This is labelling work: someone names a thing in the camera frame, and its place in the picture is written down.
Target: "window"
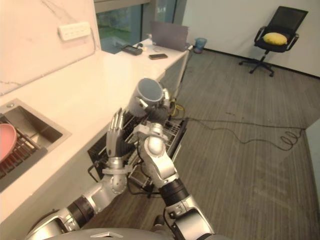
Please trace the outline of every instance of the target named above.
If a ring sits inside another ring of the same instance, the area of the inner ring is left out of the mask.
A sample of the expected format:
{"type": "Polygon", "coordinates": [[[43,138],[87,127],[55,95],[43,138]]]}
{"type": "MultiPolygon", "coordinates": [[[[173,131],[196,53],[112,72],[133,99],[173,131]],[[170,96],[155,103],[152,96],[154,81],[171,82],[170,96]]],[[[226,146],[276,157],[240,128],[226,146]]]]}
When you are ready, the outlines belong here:
{"type": "Polygon", "coordinates": [[[96,14],[101,49],[118,53],[123,45],[141,41],[142,5],[134,5],[96,14]]]}
{"type": "Polygon", "coordinates": [[[177,0],[157,0],[155,20],[173,23],[177,0]]]}

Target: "chair armrest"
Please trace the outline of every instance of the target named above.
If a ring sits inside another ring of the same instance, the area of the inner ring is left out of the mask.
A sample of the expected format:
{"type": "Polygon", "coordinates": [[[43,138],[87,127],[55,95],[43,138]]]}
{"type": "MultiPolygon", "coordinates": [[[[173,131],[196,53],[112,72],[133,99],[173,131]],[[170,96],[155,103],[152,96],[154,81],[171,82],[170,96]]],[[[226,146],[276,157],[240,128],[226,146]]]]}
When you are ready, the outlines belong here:
{"type": "Polygon", "coordinates": [[[264,33],[265,29],[266,29],[266,26],[263,26],[263,27],[261,27],[261,28],[259,29],[259,31],[257,32],[257,34],[256,34],[256,36],[255,36],[255,38],[254,38],[254,42],[255,42],[255,43],[261,38],[261,36],[262,36],[262,34],[264,33]]]}
{"type": "Polygon", "coordinates": [[[299,38],[299,34],[296,33],[295,36],[292,38],[291,42],[288,44],[288,47],[286,48],[287,51],[289,51],[295,45],[298,38],[299,38]]]}

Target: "gray carpet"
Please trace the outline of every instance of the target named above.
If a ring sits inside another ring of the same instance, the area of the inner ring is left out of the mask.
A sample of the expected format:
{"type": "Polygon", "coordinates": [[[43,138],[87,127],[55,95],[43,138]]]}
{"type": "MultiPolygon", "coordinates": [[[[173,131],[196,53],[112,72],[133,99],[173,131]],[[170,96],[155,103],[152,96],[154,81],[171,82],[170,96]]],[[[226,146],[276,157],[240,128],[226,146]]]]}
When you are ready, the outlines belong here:
{"type": "MultiPolygon", "coordinates": [[[[320,118],[320,80],[274,68],[249,74],[239,58],[204,51],[189,61],[178,102],[197,119],[307,128],[320,118]]],[[[179,64],[162,83],[174,90],[179,64]]],[[[287,131],[226,122],[190,121],[176,168],[216,233],[234,240],[320,239],[318,200],[306,134],[289,151],[287,131]],[[241,143],[252,139],[247,144],[241,143]]],[[[149,230],[162,213],[160,198],[118,196],[85,228],[149,230]]]]}

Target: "marble wall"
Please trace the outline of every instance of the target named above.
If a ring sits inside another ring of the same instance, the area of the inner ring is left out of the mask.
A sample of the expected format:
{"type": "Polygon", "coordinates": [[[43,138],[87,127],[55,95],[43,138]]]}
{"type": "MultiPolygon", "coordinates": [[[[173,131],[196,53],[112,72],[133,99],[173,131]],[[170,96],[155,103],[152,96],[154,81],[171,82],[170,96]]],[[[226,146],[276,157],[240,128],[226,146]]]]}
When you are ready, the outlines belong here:
{"type": "Polygon", "coordinates": [[[100,49],[93,0],[0,0],[0,35],[0,95],[100,49]],[[58,26],[78,22],[93,34],[62,41],[58,26]]]}

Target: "yellow cushion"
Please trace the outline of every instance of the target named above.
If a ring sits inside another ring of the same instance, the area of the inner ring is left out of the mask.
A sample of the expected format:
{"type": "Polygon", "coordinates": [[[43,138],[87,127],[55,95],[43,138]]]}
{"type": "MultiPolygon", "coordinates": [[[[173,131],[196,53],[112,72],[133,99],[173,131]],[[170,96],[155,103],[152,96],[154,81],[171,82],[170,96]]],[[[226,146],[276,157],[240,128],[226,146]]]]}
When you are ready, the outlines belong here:
{"type": "Polygon", "coordinates": [[[267,43],[267,44],[272,44],[272,45],[284,45],[287,44],[287,38],[277,32],[269,32],[266,35],[263,36],[263,40],[267,43]]]}

